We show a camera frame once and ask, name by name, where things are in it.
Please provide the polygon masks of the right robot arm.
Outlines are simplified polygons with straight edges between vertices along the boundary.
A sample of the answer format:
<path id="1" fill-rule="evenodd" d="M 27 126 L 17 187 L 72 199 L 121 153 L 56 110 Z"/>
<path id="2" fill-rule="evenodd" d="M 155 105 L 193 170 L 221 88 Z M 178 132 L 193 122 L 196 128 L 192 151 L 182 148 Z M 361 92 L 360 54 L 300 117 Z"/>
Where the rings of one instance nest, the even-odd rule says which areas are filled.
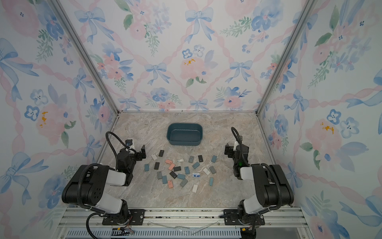
<path id="1" fill-rule="evenodd" d="M 238 143 L 227 144 L 224 149 L 224 154 L 233 159 L 234 176 L 253 182 L 255 188 L 254 195 L 240 201 L 237 209 L 225 209 L 219 216 L 227 226 L 263 226 L 264 214 L 294 202 L 294 193 L 280 165 L 250 164 L 248 152 L 249 147 Z"/>

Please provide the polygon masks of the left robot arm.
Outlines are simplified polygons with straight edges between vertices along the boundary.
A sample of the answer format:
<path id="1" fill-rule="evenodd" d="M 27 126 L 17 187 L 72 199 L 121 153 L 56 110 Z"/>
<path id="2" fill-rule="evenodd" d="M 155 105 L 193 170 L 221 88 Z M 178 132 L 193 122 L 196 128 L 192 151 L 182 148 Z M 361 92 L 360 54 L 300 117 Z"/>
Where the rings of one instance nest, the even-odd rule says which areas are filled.
<path id="1" fill-rule="evenodd" d="M 116 155 L 117 167 L 92 163 L 81 165 L 63 190 L 62 201 L 97 213 L 104 226 L 141 226 L 144 209 L 129 209 L 127 202 L 106 193 L 106 186 L 129 186 L 137 161 L 146 158 L 145 145 L 136 152 L 123 148 Z"/>

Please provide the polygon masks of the pink eraser upper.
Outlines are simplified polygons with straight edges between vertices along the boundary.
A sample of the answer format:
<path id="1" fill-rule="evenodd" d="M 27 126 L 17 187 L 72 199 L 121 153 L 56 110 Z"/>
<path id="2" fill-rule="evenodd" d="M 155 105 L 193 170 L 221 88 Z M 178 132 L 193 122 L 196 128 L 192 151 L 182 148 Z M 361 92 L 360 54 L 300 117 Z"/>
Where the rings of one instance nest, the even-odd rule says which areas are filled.
<path id="1" fill-rule="evenodd" d="M 171 164 L 173 164 L 173 161 L 171 161 L 171 160 L 169 160 L 169 159 L 166 159 L 166 160 L 165 160 L 165 163 L 171 165 Z"/>

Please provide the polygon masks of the pink eraser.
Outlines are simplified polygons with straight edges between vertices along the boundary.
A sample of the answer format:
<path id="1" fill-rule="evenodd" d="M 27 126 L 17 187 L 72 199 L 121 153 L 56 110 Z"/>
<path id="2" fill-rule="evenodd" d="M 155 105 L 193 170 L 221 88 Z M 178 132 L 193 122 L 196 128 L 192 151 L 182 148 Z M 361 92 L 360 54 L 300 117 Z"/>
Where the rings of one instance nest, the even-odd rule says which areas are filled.
<path id="1" fill-rule="evenodd" d="M 171 165 L 171 164 L 173 164 L 173 161 L 171 161 L 171 160 L 169 160 L 169 159 L 166 159 L 166 160 L 165 160 L 165 163 Z"/>
<path id="2" fill-rule="evenodd" d="M 169 169 L 170 171 L 172 171 L 172 170 L 174 169 L 175 166 L 176 166 L 176 165 L 175 165 L 174 163 L 172 163 L 172 164 L 169 166 L 168 169 Z"/>
<path id="3" fill-rule="evenodd" d="M 172 180 L 169 180 L 169 181 L 168 181 L 168 186 L 169 186 L 170 189 L 171 189 L 171 188 L 174 188 L 174 185 L 173 185 L 173 181 L 172 181 Z"/>

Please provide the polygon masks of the pink eraser lower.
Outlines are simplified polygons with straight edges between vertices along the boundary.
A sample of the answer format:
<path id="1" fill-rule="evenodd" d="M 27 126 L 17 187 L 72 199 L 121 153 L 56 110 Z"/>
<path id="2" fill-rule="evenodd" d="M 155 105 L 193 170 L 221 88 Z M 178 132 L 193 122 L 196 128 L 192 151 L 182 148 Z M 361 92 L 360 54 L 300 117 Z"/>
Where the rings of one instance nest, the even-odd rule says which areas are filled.
<path id="1" fill-rule="evenodd" d="M 175 166 L 176 166 L 176 165 L 175 165 L 174 163 L 172 163 L 172 164 L 169 166 L 168 169 L 169 169 L 170 171 L 172 171 L 172 170 L 174 169 Z"/>

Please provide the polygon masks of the pink eraser bottom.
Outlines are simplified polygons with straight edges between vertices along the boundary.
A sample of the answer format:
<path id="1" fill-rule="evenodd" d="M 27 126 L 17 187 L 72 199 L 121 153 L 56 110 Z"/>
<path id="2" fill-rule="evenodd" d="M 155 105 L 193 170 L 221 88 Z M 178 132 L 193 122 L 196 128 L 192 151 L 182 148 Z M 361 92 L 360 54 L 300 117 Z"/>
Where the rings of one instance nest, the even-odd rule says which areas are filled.
<path id="1" fill-rule="evenodd" d="M 169 181 L 168 181 L 168 186 L 169 186 L 170 189 L 171 189 L 171 188 L 174 188 L 174 185 L 173 185 L 173 181 L 172 181 L 172 180 L 169 180 Z"/>

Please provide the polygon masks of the teal plastic storage box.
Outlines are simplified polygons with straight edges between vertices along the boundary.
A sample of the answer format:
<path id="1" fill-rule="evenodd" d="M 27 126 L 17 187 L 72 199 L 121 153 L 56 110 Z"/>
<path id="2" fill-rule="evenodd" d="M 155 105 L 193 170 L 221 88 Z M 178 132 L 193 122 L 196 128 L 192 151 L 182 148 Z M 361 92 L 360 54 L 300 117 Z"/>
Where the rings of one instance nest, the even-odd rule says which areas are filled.
<path id="1" fill-rule="evenodd" d="M 167 129 L 171 145 L 198 146 L 203 140 L 203 127 L 197 123 L 172 123 Z"/>

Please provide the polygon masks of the blue eraser middle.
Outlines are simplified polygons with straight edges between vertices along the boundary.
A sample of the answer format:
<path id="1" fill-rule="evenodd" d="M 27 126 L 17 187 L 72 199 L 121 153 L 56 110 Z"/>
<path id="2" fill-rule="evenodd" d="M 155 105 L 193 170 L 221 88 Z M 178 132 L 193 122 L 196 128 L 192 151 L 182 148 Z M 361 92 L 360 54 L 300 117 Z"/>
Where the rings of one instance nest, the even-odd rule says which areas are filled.
<path id="1" fill-rule="evenodd" d="M 190 169 L 189 169 L 188 166 L 186 166 L 184 169 L 185 169 L 185 173 L 186 173 L 186 174 L 190 174 Z"/>

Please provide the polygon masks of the grey-green eraser bottom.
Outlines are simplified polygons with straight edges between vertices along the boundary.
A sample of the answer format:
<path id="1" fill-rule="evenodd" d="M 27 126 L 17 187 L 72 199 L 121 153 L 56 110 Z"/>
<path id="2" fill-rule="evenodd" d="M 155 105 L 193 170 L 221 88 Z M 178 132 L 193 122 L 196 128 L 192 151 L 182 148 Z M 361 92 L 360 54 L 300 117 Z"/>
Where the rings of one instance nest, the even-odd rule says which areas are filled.
<path id="1" fill-rule="evenodd" d="M 187 180 L 187 179 L 184 179 L 184 180 L 182 180 L 182 182 L 180 183 L 180 186 L 181 186 L 181 187 L 184 187 L 187 183 L 188 183 L 188 180 Z"/>

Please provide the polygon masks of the white eraser bottom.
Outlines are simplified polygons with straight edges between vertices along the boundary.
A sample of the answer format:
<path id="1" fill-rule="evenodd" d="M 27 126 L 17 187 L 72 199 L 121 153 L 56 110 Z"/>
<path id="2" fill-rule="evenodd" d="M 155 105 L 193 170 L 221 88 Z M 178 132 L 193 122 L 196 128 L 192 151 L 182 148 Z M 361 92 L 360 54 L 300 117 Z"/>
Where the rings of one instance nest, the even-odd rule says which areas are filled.
<path id="1" fill-rule="evenodd" d="M 198 185 L 197 185 L 197 184 L 194 184 L 194 185 L 193 185 L 192 192 L 193 192 L 193 193 L 197 193 L 197 190 L 198 190 Z"/>

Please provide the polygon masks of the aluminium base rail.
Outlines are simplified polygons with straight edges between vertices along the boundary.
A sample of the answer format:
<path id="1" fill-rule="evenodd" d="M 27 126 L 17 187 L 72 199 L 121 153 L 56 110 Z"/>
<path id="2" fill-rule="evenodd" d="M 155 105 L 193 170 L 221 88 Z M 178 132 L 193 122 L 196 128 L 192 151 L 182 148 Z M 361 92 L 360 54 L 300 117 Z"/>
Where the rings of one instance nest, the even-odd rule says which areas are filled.
<path id="1" fill-rule="evenodd" d="M 98 239 L 311 239 L 312 232 L 298 207 L 282 207 L 239 220 L 234 208 L 133 208 L 131 222 L 104 225 L 103 218 L 79 208 L 64 213 L 54 239 L 89 239 L 86 226 Z"/>

